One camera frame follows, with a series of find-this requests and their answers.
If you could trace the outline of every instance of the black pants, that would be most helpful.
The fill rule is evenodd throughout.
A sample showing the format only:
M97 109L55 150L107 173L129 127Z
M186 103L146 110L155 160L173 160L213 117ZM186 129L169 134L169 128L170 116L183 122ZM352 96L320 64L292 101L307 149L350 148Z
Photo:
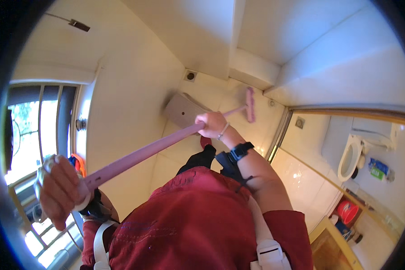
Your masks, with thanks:
M207 144L202 152L192 155L186 164L178 170L177 175L184 171L192 169L193 167L204 166L209 168L212 166L211 163L216 155L216 148L212 145Z

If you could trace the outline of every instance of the hand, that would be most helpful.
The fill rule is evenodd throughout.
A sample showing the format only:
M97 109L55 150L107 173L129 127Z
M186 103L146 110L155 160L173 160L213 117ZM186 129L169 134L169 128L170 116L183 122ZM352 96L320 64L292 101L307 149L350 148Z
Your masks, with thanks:
M207 138L217 138L227 125L227 120L220 112L208 112L197 115L195 123L204 122L205 128L198 133Z
M79 178L75 168L62 155L52 155L38 169L34 183L36 197L57 230L66 228L65 221L84 197L78 194Z

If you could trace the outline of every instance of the bucket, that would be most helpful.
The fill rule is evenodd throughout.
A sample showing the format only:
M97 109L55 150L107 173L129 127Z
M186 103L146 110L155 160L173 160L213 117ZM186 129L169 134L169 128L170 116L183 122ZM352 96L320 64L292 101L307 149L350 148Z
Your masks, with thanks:
M338 212L344 224L348 224L354 219L358 212L358 206L345 200L341 202L338 206Z

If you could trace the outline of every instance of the bottle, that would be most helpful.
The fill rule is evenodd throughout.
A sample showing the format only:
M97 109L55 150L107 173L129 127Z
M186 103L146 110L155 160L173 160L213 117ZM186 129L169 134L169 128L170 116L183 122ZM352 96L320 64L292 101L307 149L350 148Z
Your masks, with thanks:
M394 181L394 170L391 170L389 166L385 165L383 162L371 158L368 164L369 171L371 175L383 182L393 182Z

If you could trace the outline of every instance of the pink mop handle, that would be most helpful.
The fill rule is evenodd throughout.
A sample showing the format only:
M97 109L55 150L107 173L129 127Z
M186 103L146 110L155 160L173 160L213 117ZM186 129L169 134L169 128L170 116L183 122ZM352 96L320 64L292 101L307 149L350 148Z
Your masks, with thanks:
M229 116L229 115L232 115L232 114L235 113L235 112L243 111L243 110L245 110L245 109L247 109L247 108L248 108L248 106L247 106L247 105L244 105L244 106L241 106L241 107L239 107L239 108L237 108L237 109L234 109L234 110L231 110L231 111L227 111L227 112L224 113L223 115L224 115L224 117L227 117L227 116Z
M244 105L243 107L228 111L223 115L226 117L236 111L244 110L247 107L247 105ZM109 165L106 165L105 167L95 171L94 173L84 178L83 182L85 183L85 185L83 185L83 183L80 183L80 185L78 186L80 195L87 195L89 192L94 191L98 186L102 185L106 181L132 168L138 163L148 159L152 155L155 155L160 151L170 147L171 145L178 143L184 138L189 137L190 135L200 131L201 129L204 129L204 127L204 122L193 124L192 126L179 130L167 137L158 139L157 141L150 143L145 147L140 148L122 157L121 159L118 159L113 163L110 163Z

